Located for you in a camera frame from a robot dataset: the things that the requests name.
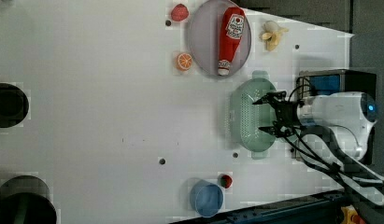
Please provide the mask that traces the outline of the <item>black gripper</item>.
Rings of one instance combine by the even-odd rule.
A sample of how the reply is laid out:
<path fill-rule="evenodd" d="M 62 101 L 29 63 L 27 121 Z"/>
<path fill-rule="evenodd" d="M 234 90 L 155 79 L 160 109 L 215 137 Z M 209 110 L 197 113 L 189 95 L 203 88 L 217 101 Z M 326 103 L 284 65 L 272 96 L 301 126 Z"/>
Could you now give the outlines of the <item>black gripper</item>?
<path fill-rule="evenodd" d="M 260 127 L 260 130 L 274 134 L 276 137 L 289 137 L 296 133 L 296 128 L 301 126 L 297 115 L 300 105 L 298 101 L 286 101 L 285 91 L 268 92 L 266 95 L 254 102 L 255 105 L 270 104 L 276 113 L 273 126 Z"/>

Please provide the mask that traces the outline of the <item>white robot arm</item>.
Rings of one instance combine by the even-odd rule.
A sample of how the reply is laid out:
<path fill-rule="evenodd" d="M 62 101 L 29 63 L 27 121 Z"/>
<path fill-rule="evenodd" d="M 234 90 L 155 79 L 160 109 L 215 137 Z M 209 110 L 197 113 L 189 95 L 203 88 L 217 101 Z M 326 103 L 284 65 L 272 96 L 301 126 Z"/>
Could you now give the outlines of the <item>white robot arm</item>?
<path fill-rule="evenodd" d="M 303 163 L 328 175 L 344 190 L 373 207 L 384 209 L 384 176 L 362 163 L 377 123 L 375 100 L 359 91 L 285 99 L 284 91 L 268 92 L 256 100 L 270 105 L 276 119 L 266 133 L 289 141 Z"/>

